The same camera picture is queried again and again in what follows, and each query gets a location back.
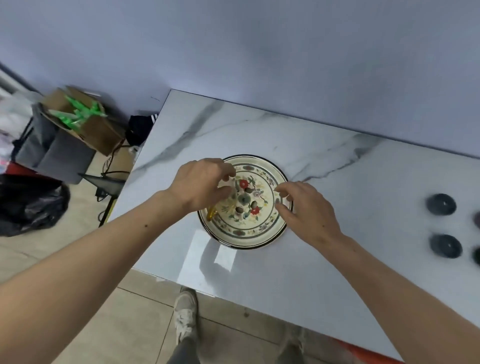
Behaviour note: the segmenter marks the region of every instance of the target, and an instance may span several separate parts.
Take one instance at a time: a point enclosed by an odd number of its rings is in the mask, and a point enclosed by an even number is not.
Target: shoe
[[[198,301],[195,291],[182,287],[173,309],[175,329],[177,330],[177,345],[184,338],[192,338],[197,341],[197,312]]]
[[[305,348],[307,333],[304,328],[293,324],[285,325],[285,333],[283,335],[282,343],[280,345],[280,352],[283,352],[289,345],[298,346],[301,353]]]

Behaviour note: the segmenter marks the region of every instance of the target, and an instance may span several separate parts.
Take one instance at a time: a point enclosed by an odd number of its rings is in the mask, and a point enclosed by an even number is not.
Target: white marble table
[[[290,180],[330,200],[342,230],[408,279],[480,326],[480,161],[172,90],[110,220],[167,188],[192,159],[256,154]],[[447,193],[449,217],[424,199]],[[464,253],[435,256],[434,233],[457,237]],[[313,248],[287,230],[274,243],[235,251],[211,239],[196,213],[170,227],[136,269],[400,358],[365,304]]]

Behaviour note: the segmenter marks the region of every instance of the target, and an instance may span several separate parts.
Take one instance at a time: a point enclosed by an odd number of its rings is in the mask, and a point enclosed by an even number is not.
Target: beige tile floor
[[[90,173],[101,170],[97,154]],[[82,181],[71,186],[68,211],[58,224],[12,238],[0,238],[0,281],[98,227],[106,207],[96,202],[95,187]],[[174,282],[131,270],[98,313],[55,364],[163,364],[175,347],[173,304],[180,291]],[[207,295],[198,294],[203,364],[274,363],[285,323],[268,315]],[[308,364],[357,363],[335,341],[309,332]]]

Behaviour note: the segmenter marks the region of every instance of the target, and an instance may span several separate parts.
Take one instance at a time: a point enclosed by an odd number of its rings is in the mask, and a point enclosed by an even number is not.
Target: pants
[[[276,364],[304,364],[303,355],[298,346],[288,345],[275,361]],[[190,338],[184,338],[173,351],[167,364],[200,364],[197,344]]]

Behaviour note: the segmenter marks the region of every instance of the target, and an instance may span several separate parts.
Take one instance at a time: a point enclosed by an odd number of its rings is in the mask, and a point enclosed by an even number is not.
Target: person's left hand
[[[167,191],[172,193],[186,208],[186,213],[189,213],[214,206],[227,198],[232,193],[232,188],[218,188],[218,183],[222,179],[228,181],[228,178],[235,177],[235,174],[235,168],[220,158],[193,160],[179,168]]]

